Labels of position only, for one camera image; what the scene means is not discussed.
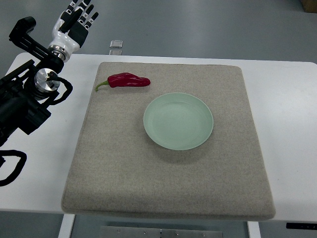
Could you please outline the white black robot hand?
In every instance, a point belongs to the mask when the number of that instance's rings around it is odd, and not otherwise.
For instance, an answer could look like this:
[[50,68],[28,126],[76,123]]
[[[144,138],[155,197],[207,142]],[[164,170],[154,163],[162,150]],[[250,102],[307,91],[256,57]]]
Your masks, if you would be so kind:
[[54,25],[49,51],[64,62],[68,61],[83,46],[99,15],[98,12],[91,14],[93,9],[94,5],[89,0],[71,1]]

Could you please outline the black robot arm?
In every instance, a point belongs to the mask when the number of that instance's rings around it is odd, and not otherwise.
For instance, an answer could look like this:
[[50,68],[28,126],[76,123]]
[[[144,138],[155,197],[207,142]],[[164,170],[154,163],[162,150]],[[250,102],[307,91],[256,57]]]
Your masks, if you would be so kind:
[[0,143],[16,129],[31,134],[50,116],[49,106],[67,99],[72,85],[58,76],[64,62],[29,35],[36,21],[28,16],[17,21],[9,40],[39,59],[31,59],[0,80]]

